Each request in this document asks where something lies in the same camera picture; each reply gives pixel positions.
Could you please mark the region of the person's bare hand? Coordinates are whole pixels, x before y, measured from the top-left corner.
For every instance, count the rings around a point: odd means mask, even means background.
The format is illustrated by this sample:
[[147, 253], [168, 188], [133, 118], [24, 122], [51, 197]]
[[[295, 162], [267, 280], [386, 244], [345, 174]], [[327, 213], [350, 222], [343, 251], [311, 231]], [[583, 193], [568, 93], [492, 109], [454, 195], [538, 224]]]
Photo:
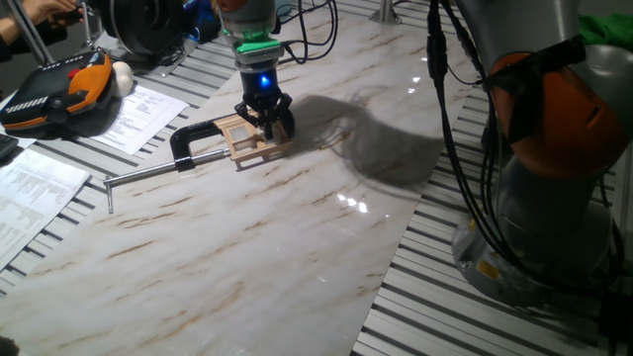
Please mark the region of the person's bare hand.
[[51, 21], [66, 27], [83, 21], [83, 10], [72, 0], [24, 0], [23, 7], [34, 25]]

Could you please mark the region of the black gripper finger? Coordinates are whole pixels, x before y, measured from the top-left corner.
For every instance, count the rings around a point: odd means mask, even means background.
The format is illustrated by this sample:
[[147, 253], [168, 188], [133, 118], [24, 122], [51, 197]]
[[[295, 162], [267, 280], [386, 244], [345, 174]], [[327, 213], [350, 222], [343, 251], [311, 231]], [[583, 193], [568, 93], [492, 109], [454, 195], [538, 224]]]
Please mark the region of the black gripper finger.
[[292, 98], [288, 94], [282, 93], [279, 97], [279, 102], [274, 109], [275, 116], [281, 123], [288, 138], [293, 138], [295, 136], [295, 119], [290, 110], [291, 103]]
[[274, 104], [270, 101], [242, 101], [234, 106], [236, 113], [253, 125], [263, 129], [267, 139], [273, 137], [272, 126], [276, 122]]

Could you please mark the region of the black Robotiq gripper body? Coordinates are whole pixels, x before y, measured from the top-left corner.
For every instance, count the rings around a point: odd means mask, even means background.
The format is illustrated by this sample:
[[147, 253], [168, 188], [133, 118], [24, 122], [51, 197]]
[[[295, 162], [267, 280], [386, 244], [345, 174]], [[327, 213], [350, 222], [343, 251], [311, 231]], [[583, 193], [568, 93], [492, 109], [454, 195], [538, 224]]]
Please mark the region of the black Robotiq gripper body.
[[267, 60], [239, 65], [239, 74], [243, 89], [239, 111], [246, 113], [248, 108], [255, 112], [277, 111], [286, 108], [284, 93], [278, 85], [278, 60]]

